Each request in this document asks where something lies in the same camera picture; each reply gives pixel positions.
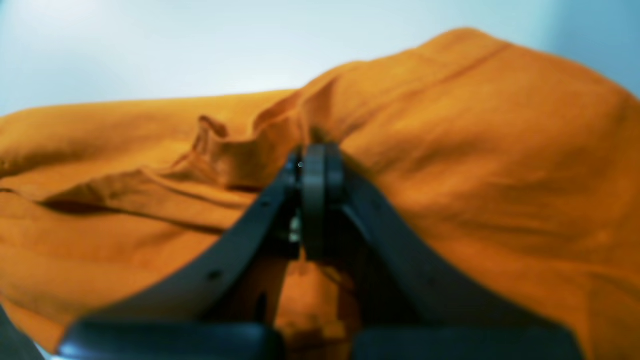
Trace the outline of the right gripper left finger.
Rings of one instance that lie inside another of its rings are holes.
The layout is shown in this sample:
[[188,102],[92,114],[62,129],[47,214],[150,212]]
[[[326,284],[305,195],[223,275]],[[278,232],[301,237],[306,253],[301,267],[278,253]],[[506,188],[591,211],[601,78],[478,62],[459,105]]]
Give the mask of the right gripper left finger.
[[283,360],[274,317],[290,262],[322,255],[327,145],[297,149],[240,220],[173,275],[83,317],[60,360]]

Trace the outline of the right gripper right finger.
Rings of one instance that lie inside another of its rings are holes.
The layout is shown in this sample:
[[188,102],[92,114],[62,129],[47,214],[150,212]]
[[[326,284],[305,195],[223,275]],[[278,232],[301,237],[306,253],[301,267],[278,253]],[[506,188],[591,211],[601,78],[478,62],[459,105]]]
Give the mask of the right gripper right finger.
[[325,255],[355,282],[355,360],[582,360],[573,334],[473,280],[325,146]]

